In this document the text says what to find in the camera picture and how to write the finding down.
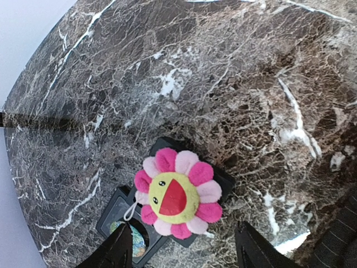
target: open red mouth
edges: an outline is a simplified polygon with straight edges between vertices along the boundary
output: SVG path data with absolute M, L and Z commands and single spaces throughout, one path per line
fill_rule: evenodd
M 159 213 L 165 216 L 175 216 L 186 208 L 187 196 L 182 186 L 173 179 L 167 187 Z

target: white floor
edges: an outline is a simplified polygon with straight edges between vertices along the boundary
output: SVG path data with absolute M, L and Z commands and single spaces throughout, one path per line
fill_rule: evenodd
M 0 108 L 31 55 L 76 0 L 0 1 Z M 46 267 L 11 179 L 0 128 L 0 268 Z

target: pink flower plush toy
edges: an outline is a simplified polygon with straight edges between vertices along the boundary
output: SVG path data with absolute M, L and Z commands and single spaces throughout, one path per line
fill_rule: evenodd
M 165 148 L 146 158 L 135 176 L 142 221 L 163 236 L 204 234 L 209 223 L 222 217 L 217 203 L 222 189 L 213 176 L 212 166 L 191 151 Z

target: marble surface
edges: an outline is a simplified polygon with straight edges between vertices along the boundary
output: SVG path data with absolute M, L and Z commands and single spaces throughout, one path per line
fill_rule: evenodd
M 304 264 L 356 183 L 356 24 L 354 0 L 79 0 L 4 108 L 47 265 L 74 267 L 98 247 L 115 188 L 164 135 L 237 184 L 214 239 L 169 241 L 146 267 L 237 267 L 238 220 L 275 246 L 310 232 L 293 256 Z

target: hot pink petal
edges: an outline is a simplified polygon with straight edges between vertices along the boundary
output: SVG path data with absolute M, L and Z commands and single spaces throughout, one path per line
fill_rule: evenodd
M 157 222 L 157 216 L 149 205 L 142 207 L 141 218 L 144 223 L 149 225 L 153 225 L 155 222 Z
M 143 162 L 143 168 L 150 178 L 155 178 L 158 174 L 161 173 L 156 166 L 155 157 L 146 158 Z
M 161 172 L 175 172 L 177 152 L 171 148 L 164 148 L 156 153 L 156 166 Z
M 136 191 L 135 199 L 139 204 L 149 205 L 149 195 L 146 194 L 146 193 L 142 193 L 142 192 Z
M 192 167 L 199 162 L 197 154 L 191 151 L 179 152 L 176 156 L 175 171 L 177 173 L 189 175 Z
M 219 221 L 222 213 L 222 207 L 218 203 L 200 204 L 196 216 L 208 223 L 214 223 Z
M 140 192 L 148 193 L 151 182 L 152 179 L 146 174 L 144 170 L 140 170 L 138 173 L 136 173 L 134 183 Z
M 208 229 L 208 223 L 196 216 L 191 221 L 187 222 L 186 225 L 187 229 L 197 235 L 203 235 Z
M 156 232 L 158 232 L 162 236 L 171 235 L 171 226 L 172 226 L 172 224 L 170 224 L 168 222 L 164 222 L 160 219 L 158 219 L 154 223 L 154 228 L 155 228 Z
M 197 187 L 197 192 L 200 196 L 201 203 L 215 203 L 222 196 L 222 189 L 219 184 L 210 180 Z
M 187 229 L 186 223 L 182 224 L 173 224 L 171 226 L 171 233 L 178 239 L 186 239 L 189 238 L 192 233 L 189 229 Z
M 194 186 L 199 186 L 213 179 L 213 168 L 204 162 L 198 162 L 194 165 L 189 173 L 190 182 Z

